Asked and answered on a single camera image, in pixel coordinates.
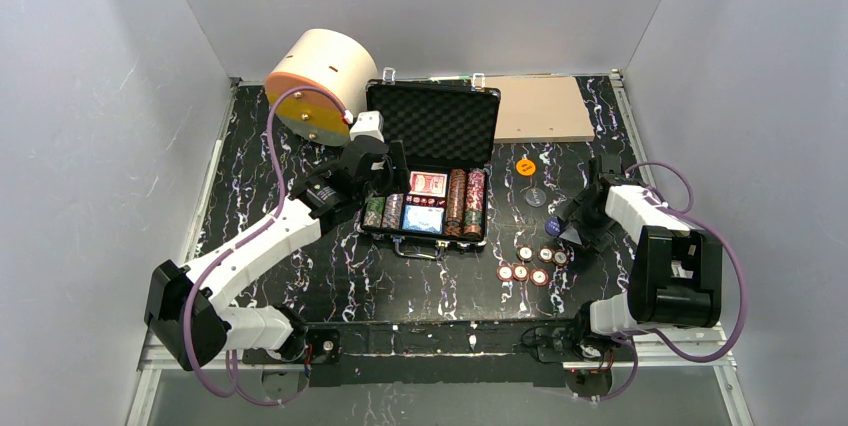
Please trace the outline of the red playing card deck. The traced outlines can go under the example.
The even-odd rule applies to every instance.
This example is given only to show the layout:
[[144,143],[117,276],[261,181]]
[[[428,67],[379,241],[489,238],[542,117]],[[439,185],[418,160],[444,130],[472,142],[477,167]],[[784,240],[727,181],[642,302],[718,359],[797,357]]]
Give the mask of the red playing card deck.
[[446,173],[412,171],[409,193],[416,196],[445,198],[448,189]]

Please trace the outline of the blue playing card deck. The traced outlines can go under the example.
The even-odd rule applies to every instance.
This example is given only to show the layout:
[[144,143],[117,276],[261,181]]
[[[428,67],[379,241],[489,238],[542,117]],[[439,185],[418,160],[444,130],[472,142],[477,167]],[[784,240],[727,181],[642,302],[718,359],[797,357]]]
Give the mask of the blue playing card deck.
[[401,229],[404,231],[441,234],[443,221],[443,208],[405,205]]

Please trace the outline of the black poker set case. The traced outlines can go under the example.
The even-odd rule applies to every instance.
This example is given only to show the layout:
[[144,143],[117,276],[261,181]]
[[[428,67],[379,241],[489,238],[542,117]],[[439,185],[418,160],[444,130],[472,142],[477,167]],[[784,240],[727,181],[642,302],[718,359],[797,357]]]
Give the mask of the black poker set case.
[[[488,195],[490,189],[489,165],[493,156],[494,138],[501,101],[501,93],[485,86],[487,77],[475,73],[464,80],[415,81],[399,80],[391,67],[384,68],[382,76],[366,85],[367,109],[378,112],[382,118],[381,132],[387,141],[404,143],[410,173],[412,171],[437,172],[449,175],[453,169],[467,174],[479,168],[486,173],[483,202],[483,239],[473,241],[462,237],[420,233],[384,228],[367,228],[362,225],[364,207],[358,227],[361,232],[377,240],[393,243],[402,257],[411,258],[413,252],[403,250],[403,245],[420,243],[435,249],[433,259],[440,258],[448,248],[476,250],[486,244]],[[406,197],[414,196],[415,204],[407,204]],[[405,194],[405,205],[438,207],[433,197]]]

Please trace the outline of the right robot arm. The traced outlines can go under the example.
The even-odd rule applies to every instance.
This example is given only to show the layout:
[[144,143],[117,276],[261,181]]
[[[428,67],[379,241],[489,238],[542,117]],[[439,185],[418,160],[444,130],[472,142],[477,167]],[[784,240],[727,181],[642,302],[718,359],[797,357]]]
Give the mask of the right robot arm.
[[625,292],[583,304],[568,330],[576,349],[602,351],[617,334],[662,326],[710,328],[721,313],[722,245],[673,215],[615,155],[588,162],[588,183],[558,219],[560,239],[603,251],[620,227],[636,250]]

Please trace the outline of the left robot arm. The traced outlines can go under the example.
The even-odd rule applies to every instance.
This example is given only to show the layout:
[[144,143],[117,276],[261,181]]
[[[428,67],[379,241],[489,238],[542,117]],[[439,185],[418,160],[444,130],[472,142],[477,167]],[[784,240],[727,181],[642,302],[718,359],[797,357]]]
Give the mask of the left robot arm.
[[359,114],[340,156],[297,180],[282,206],[205,256],[154,269],[144,322],[182,369],[229,350],[293,354],[305,346],[306,323],[291,309],[232,302],[271,267],[351,221],[368,196],[407,192],[403,144],[384,139],[383,123],[378,111]]

